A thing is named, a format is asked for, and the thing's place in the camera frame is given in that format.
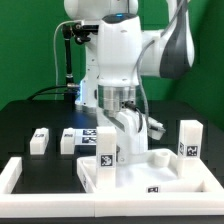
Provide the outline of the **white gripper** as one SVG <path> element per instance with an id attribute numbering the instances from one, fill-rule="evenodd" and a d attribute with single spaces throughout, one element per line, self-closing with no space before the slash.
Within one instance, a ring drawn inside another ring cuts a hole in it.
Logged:
<path id="1" fill-rule="evenodd" d="M 118 161 L 129 162 L 133 156 L 148 150 L 146 122 L 139 131 L 139 115 L 129 109 L 118 112 L 109 118 L 117 130 Z"/>

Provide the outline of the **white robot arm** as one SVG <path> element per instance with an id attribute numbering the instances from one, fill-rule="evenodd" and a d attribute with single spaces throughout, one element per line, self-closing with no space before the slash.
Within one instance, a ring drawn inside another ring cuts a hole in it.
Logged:
<path id="1" fill-rule="evenodd" d="M 164 133 L 162 125 L 149 120 L 148 109 L 139 112 L 135 105 L 146 98 L 142 76 L 175 79 L 191 68 L 189 1 L 166 0 L 167 27 L 143 31 L 138 0 L 64 0 L 75 41 L 86 50 L 86 74 L 75 104 L 95 112 L 100 126 L 117 129 L 120 164 L 145 153 L 148 139 Z"/>

